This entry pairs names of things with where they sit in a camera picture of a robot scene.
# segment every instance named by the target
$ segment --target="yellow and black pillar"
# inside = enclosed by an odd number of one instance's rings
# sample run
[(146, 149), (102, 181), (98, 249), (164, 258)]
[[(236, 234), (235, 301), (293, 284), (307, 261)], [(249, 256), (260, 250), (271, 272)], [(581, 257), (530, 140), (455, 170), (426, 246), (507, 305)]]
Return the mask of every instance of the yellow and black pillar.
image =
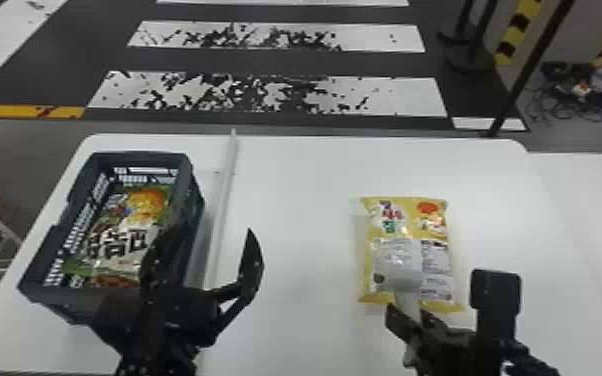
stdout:
[(508, 65), (513, 61), (516, 50), (525, 40), (525, 32), (537, 17), (544, 0), (521, 0), (516, 12), (509, 22), (506, 34), (495, 52), (495, 62), (498, 65)]

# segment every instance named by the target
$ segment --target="metal pole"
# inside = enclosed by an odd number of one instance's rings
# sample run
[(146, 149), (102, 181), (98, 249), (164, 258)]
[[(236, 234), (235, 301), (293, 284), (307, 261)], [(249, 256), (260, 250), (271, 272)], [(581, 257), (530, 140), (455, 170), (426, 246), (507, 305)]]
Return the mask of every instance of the metal pole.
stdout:
[(495, 121), (490, 126), (490, 130), (483, 135), (484, 137), (497, 137), (497, 133), (502, 129), (502, 125), (504, 125), (504, 121), (506, 120), (506, 116), (511, 110), (511, 107), (516, 103), (516, 100), (523, 92), (523, 89), (525, 89), (525, 85), (527, 85), (527, 82), (530, 80), (530, 76), (532, 76), (532, 73), (537, 68), (539, 61), (544, 56), (544, 52), (546, 52), (548, 46), (551, 45), (560, 25), (569, 14), (572, 6), (574, 6), (574, 2), (575, 0), (560, 0), (558, 7), (555, 8), (555, 12), (548, 21), (548, 25), (546, 25), (541, 38), (539, 38), (539, 41), (537, 41), (537, 44), (534, 46), (534, 50), (530, 54), (530, 57), (527, 58), (525, 67), (523, 67), (520, 74), (518, 74), (518, 78), (509, 92), (504, 107), (502, 107), (495, 118)]
[(478, 49), (483, 46), (483, 37), (485, 36), (485, 32), (488, 30), (488, 25), (490, 24), (490, 20), (492, 20), (492, 16), (495, 14), (495, 9), (497, 9), (497, 0), (488, 0), (488, 4), (483, 10), (481, 19), (478, 21), (478, 28), (476, 30), (474, 40), (471, 42), (471, 46), (469, 47), (469, 51), (467, 53), (468, 60), (474, 60)]
[(457, 25), (455, 25), (455, 34), (462, 34), (464, 29), (467, 27), (469, 14), (471, 14), (471, 9), (474, 7), (475, 2), (476, 0), (464, 1), (464, 6), (462, 6), (462, 11), (460, 12), (460, 18), (457, 19)]

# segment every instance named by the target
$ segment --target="black plastic basket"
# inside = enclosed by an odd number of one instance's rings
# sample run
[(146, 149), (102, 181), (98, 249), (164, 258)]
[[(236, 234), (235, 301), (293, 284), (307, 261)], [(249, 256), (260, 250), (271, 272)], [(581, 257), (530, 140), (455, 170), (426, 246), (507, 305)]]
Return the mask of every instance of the black plastic basket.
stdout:
[(111, 289), (134, 288), (85, 287), (84, 278), (64, 274), (61, 264), (81, 250), (114, 188), (141, 184), (173, 185), (164, 228), (180, 226), (183, 231), (178, 234), (181, 239), (173, 242), (180, 247), (174, 252), (168, 279), (182, 284), (204, 207), (193, 167), (184, 154), (122, 152), (96, 153), (86, 162), (68, 194), (63, 215), (49, 229), (19, 282), (19, 290), (68, 322), (85, 324)]

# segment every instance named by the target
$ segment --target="packaged food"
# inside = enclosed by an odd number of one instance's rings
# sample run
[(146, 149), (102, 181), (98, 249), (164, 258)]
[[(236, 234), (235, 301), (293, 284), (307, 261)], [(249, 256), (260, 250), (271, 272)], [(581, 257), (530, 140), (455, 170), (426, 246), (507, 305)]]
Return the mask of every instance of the packaged food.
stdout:
[(172, 185), (118, 186), (91, 227), (79, 254), (61, 271), (86, 286), (138, 286), (138, 271), (167, 217)]
[(448, 246), (444, 200), (363, 197), (369, 213), (361, 302), (393, 303), (395, 291), (415, 289), (420, 307), (461, 311)]

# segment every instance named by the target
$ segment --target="yellow snack bag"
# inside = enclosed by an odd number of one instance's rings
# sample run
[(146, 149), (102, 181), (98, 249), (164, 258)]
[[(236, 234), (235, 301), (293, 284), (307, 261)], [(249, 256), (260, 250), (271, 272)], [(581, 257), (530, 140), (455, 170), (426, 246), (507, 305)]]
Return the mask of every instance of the yellow snack bag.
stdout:
[(462, 311), (456, 303), (445, 211), (425, 197), (363, 197), (369, 213), (360, 302), (393, 303), (393, 292), (415, 289), (420, 308)]

